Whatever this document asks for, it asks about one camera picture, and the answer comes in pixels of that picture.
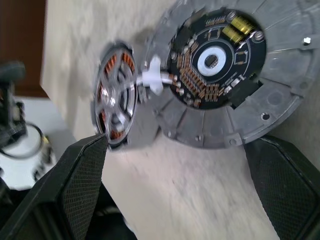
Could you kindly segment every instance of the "white ring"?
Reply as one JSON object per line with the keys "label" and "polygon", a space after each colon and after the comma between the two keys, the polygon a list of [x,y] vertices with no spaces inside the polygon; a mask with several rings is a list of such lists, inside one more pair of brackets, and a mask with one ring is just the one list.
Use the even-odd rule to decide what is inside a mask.
{"label": "white ring", "polygon": [[[218,58],[218,63],[214,67],[207,67],[205,64],[207,57],[210,55],[215,55]],[[201,53],[198,59],[197,67],[203,76],[210,77],[218,74],[224,68],[226,61],[227,54],[225,50],[219,46],[211,46]]]}

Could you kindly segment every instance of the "brown wall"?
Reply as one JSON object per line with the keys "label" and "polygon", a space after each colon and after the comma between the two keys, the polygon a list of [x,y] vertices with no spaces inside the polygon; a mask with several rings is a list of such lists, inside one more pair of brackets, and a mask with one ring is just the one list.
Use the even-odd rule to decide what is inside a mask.
{"label": "brown wall", "polygon": [[47,97],[40,86],[45,0],[0,0],[0,62],[24,63],[26,76],[15,95]]}

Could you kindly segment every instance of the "center hole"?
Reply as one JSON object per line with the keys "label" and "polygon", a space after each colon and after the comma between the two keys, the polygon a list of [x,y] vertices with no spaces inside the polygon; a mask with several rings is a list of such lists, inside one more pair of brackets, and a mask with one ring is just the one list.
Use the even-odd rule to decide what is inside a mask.
{"label": "center hole", "polygon": [[217,64],[218,64],[218,57],[216,55],[209,55],[205,61],[204,64],[208,67],[208,68],[214,68]]}

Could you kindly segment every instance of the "black cable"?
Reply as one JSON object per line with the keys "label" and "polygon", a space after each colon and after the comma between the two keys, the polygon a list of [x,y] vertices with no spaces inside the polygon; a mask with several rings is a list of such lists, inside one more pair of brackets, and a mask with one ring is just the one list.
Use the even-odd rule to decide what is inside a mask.
{"label": "black cable", "polygon": [[29,154],[25,154],[25,155],[11,155],[9,153],[6,153],[4,152],[2,149],[0,149],[0,154],[8,157],[8,158],[11,158],[11,159],[16,159],[16,160],[24,160],[24,159],[28,159],[28,158],[31,158],[33,157],[34,155],[36,155],[42,148],[43,144],[44,144],[44,141],[43,141],[43,137],[44,137],[44,134],[43,132],[40,130],[40,128],[30,122],[26,122],[25,123],[26,126],[30,126],[30,127],[33,127],[35,128],[35,130],[39,133],[40,135],[40,143],[38,145],[38,147],[34,150],[34,151],[31,151]]}

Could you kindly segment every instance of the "yellow capacitor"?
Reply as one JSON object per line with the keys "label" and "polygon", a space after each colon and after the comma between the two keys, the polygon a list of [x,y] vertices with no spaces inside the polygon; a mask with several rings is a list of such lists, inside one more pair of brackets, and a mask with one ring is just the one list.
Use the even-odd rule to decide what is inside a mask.
{"label": "yellow capacitor", "polygon": [[254,26],[252,26],[248,21],[244,20],[240,16],[236,16],[232,20],[231,24],[245,35],[249,34],[251,30],[254,29]]}
{"label": "yellow capacitor", "polygon": [[227,36],[228,36],[232,41],[234,41],[236,44],[243,39],[243,37],[242,37],[239,33],[237,33],[235,30],[233,30],[231,26],[226,26],[226,27],[222,30],[222,32],[223,32],[225,35],[227,35]]}

